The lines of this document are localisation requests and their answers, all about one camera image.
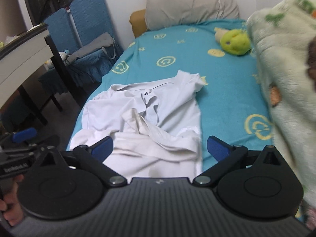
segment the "light green blanket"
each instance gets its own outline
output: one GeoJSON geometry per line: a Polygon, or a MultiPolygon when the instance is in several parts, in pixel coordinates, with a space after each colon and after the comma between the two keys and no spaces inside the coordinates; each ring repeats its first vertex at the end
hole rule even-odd
{"type": "Polygon", "coordinates": [[[247,21],[259,80],[275,124],[274,144],[316,207],[316,92],[307,76],[308,44],[316,36],[315,5],[285,0],[247,21]]]}

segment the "person's hand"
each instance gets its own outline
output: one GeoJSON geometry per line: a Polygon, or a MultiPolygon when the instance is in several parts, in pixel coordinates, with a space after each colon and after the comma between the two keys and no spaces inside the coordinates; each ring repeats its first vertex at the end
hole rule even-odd
{"type": "Polygon", "coordinates": [[[23,212],[17,198],[18,184],[24,179],[23,175],[16,176],[13,180],[13,187],[11,192],[4,195],[3,200],[0,200],[0,211],[3,212],[4,219],[9,222],[11,226],[17,225],[23,219],[23,212]]]}

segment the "pillow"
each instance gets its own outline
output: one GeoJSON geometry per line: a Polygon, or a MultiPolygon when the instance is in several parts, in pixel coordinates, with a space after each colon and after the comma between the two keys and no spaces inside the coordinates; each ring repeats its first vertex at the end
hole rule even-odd
{"type": "Polygon", "coordinates": [[[222,18],[239,18],[235,0],[147,0],[146,4],[145,21],[150,30],[222,18]]]}

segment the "white clothing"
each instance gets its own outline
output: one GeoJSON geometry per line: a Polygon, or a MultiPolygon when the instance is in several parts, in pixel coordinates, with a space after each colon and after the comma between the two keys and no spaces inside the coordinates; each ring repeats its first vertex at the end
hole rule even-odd
{"type": "Polygon", "coordinates": [[[201,112],[195,93],[199,74],[112,85],[86,103],[82,126],[70,148],[92,145],[110,135],[112,154],[104,164],[125,176],[189,177],[201,173],[201,112]]]}

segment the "teal bed sheet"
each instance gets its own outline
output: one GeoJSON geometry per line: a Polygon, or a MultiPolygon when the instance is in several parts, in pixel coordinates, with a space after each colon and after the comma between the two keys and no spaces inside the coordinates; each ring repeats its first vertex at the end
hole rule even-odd
{"type": "MultiPolygon", "coordinates": [[[[88,100],[112,84],[132,84],[174,77],[179,69],[199,73],[205,86],[196,99],[202,112],[203,170],[216,164],[206,141],[214,135],[229,144],[261,150],[272,143],[271,123],[257,78],[253,52],[224,53],[214,28],[245,28],[243,20],[211,20],[146,32],[135,39],[88,100]]],[[[82,129],[80,113],[72,136],[82,129]]]]}

